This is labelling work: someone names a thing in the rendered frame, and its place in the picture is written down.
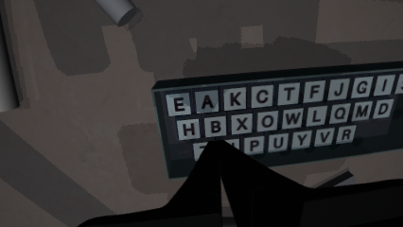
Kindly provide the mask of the dark grey keyboard with keys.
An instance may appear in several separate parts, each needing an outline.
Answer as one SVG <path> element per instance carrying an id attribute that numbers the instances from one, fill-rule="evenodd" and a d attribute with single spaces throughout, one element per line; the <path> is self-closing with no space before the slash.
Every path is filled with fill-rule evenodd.
<path id="1" fill-rule="evenodd" d="M 403 61 L 157 80 L 150 95 L 167 181 L 208 141 L 270 169 L 403 150 Z"/>

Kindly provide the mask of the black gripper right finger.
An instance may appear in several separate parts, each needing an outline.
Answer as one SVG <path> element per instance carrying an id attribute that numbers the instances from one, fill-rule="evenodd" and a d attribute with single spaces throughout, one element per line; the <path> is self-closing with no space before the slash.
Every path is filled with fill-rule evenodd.
<path id="1" fill-rule="evenodd" d="M 216 142 L 237 227 L 350 227 L 403 216 L 403 179 L 309 188 Z"/>

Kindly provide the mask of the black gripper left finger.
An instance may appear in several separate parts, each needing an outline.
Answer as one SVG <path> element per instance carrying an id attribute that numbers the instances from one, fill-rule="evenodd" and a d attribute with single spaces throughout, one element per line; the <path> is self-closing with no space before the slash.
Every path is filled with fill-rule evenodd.
<path id="1" fill-rule="evenodd" d="M 222 227 L 219 147 L 208 141 L 198 162 L 165 206 L 90 218 L 78 227 Z"/>

